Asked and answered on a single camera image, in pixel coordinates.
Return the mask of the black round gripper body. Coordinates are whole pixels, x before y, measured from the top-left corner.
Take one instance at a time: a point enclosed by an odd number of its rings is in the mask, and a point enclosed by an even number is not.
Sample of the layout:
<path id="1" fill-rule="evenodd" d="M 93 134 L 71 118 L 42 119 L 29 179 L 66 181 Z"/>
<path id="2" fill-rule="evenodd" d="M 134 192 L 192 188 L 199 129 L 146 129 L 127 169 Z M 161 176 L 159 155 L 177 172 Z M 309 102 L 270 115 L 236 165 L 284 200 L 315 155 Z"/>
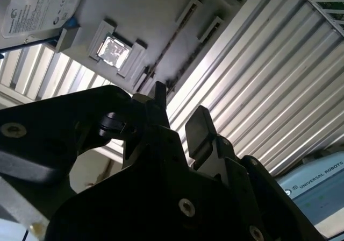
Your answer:
<path id="1" fill-rule="evenodd" d="M 228 192 L 189 170 L 121 171 L 68 200 L 46 240 L 241 240 Z"/>

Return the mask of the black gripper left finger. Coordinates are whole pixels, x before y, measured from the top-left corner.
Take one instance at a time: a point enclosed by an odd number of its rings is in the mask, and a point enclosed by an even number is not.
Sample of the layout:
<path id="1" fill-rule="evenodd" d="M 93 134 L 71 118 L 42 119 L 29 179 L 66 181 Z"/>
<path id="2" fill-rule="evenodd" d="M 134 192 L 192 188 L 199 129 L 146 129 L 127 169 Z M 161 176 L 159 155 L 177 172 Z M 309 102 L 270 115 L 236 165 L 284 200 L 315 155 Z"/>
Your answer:
<path id="1" fill-rule="evenodd" d="M 109 85 L 1 110 L 1 214 L 46 235 L 59 208 L 80 194 L 69 181 L 77 157 L 113 139 L 125 144 L 121 171 L 191 171 L 161 82 L 152 97 Z"/>

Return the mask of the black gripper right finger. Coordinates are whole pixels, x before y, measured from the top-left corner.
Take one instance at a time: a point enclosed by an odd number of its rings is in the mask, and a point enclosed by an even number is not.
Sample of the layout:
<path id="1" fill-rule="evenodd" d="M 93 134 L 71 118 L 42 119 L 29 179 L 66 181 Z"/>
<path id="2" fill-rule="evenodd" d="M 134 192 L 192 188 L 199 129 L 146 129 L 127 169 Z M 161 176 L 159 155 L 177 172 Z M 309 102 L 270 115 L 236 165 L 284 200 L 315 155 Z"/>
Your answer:
<path id="1" fill-rule="evenodd" d="M 199 106 L 185 125 L 193 169 L 217 181 L 211 192 L 210 235 L 227 240 L 322 240 L 322 234 L 259 160 L 239 158 Z"/>

